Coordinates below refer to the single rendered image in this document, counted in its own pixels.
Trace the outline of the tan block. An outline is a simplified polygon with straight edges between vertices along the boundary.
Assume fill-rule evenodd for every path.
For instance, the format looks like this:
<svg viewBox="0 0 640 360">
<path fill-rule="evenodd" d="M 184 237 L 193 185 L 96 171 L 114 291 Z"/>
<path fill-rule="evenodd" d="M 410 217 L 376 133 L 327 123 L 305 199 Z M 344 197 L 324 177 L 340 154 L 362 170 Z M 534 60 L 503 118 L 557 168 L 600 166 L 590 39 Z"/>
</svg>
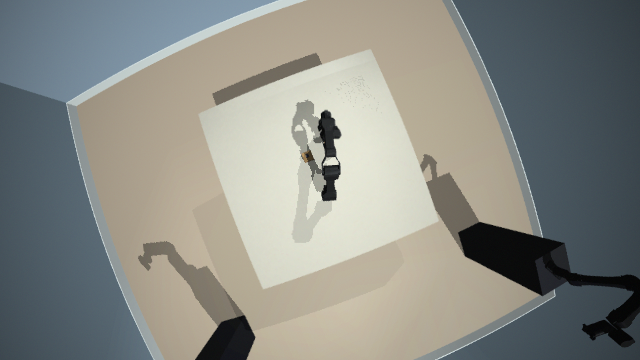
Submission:
<svg viewBox="0 0 640 360">
<path fill-rule="evenodd" d="M 309 161 L 314 160 L 313 155 L 312 155 L 312 153 L 311 153 L 311 150 L 306 151 L 306 152 L 301 153 L 301 154 L 302 154 L 302 157 L 303 157 L 303 159 L 304 159 L 304 162 L 305 162 L 305 163 L 307 163 L 307 162 L 309 162 Z M 309 155 L 309 157 L 308 157 L 308 158 L 306 157 L 306 154 L 308 154 L 308 155 Z"/>
</svg>

